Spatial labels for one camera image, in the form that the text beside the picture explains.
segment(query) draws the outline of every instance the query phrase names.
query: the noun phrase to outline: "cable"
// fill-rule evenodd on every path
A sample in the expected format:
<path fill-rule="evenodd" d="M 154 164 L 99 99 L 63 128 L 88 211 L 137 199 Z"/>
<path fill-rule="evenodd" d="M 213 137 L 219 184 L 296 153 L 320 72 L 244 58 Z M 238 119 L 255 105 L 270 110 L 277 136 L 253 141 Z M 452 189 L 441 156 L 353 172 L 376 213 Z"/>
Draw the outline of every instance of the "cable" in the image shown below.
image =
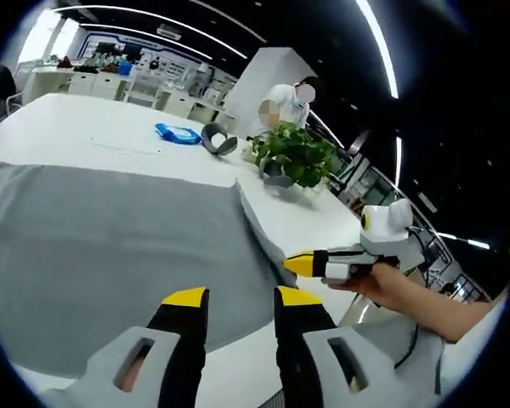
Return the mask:
<path fill-rule="evenodd" d="M 423 257 L 425 258 L 425 262 L 428 261 L 427 257 L 427 248 L 423 245 L 423 241 L 420 238 L 419 234 L 414 231 L 413 229 L 410 229 L 410 232 L 416 237 L 417 241 L 419 242 L 419 246 L 422 249 Z M 425 281 L 425 287 L 428 289 L 428 273 L 422 272 L 422 278 Z M 416 327 L 414 328 L 414 332 L 411 337 L 410 346 L 408 347 L 408 351 L 406 351 L 406 354 L 394 364 L 394 369 L 396 370 L 400 366 L 404 364 L 404 362 L 408 359 L 408 357 L 411 356 L 412 352 L 414 351 L 414 348 L 417 344 L 417 338 L 419 337 L 419 324 L 416 323 Z"/>

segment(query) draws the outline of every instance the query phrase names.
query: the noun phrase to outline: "ceiling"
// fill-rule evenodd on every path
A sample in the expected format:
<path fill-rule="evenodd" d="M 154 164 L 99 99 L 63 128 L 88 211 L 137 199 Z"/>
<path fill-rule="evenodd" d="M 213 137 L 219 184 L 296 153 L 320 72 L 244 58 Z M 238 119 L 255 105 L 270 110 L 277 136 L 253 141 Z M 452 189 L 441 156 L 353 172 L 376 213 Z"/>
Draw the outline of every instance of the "ceiling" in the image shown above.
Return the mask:
<path fill-rule="evenodd" d="M 394 179 L 395 137 L 403 139 L 400 188 L 420 208 L 426 208 L 420 192 L 438 208 L 426 212 L 437 230 L 498 250 L 510 246 L 510 2 L 368 0 L 393 61 L 398 99 L 390 96 L 377 43 L 355 0 L 81 3 L 140 9 L 194 26 L 247 59 L 178 27 L 180 42 L 237 77 L 260 47 L 294 48 L 325 81 L 325 98 L 314 110 L 345 145 L 370 129 L 361 153 Z M 65 15 L 150 33 L 162 23 L 123 11 L 90 13 L 95 19 Z M 492 273 L 484 272 L 482 250 L 454 243 L 453 251 L 471 275 Z"/>

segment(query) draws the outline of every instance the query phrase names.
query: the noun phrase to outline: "green leaves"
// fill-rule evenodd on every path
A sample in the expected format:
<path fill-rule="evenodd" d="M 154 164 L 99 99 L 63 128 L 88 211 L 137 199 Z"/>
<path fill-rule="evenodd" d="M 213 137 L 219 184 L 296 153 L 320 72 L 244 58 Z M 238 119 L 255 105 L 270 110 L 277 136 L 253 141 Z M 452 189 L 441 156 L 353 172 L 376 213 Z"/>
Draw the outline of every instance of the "green leaves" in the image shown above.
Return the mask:
<path fill-rule="evenodd" d="M 301 163 L 289 161 L 283 166 L 283 171 L 289 176 L 295 183 L 301 179 L 304 174 L 304 167 Z"/>
<path fill-rule="evenodd" d="M 283 172 L 302 187 L 315 187 L 332 167 L 335 147 L 323 139 L 315 139 L 294 123 L 280 122 L 278 126 L 252 143 L 259 166 L 265 158 L 274 158 Z"/>

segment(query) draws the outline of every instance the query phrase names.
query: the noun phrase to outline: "white table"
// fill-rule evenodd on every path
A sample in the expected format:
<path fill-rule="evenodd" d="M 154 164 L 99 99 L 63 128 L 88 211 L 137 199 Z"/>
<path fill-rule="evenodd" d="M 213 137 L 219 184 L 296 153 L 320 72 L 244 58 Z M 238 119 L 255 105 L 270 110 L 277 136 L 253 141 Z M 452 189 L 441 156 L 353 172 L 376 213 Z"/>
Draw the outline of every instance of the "white table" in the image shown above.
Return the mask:
<path fill-rule="evenodd" d="M 201 130 L 200 123 L 137 105 L 48 94 L 0 123 L 0 161 L 115 170 L 219 186 L 231 186 L 238 179 L 265 233 L 285 254 L 358 241 L 359 221 L 329 191 L 308 195 L 310 205 L 283 201 L 265 190 L 256 168 L 241 160 L 240 149 L 220 161 L 200 145 L 162 141 L 153 128 L 158 122 Z M 320 296 L 336 322 L 354 297 L 332 291 L 319 280 L 299 278 L 297 283 Z M 270 323 L 208 354 L 196 406 L 260 406 L 281 389 L 275 349 Z M 36 391 L 71 383 L 20 371 Z"/>

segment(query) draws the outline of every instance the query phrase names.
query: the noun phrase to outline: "white lab coat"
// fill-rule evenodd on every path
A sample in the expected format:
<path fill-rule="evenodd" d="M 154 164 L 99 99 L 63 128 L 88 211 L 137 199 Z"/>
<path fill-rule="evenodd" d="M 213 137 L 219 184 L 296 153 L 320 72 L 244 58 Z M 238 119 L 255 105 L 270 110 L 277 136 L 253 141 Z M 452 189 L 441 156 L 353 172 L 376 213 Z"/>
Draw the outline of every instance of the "white lab coat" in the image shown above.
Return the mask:
<path fill-rule="evenodd" d="M 299 128 L 306 127 L 306 119 L 309 114 L 309 104 L 297 97 L 297 91 L 292 85 L 276 85 L 263 100 L 271 99 L 280 108 L 280 121 L 295 123 Z M 270 129 L 258 118 L 258 109 L 253 112 L 255 119 L 252 121 L 248 134 L 258 136 Z"/>

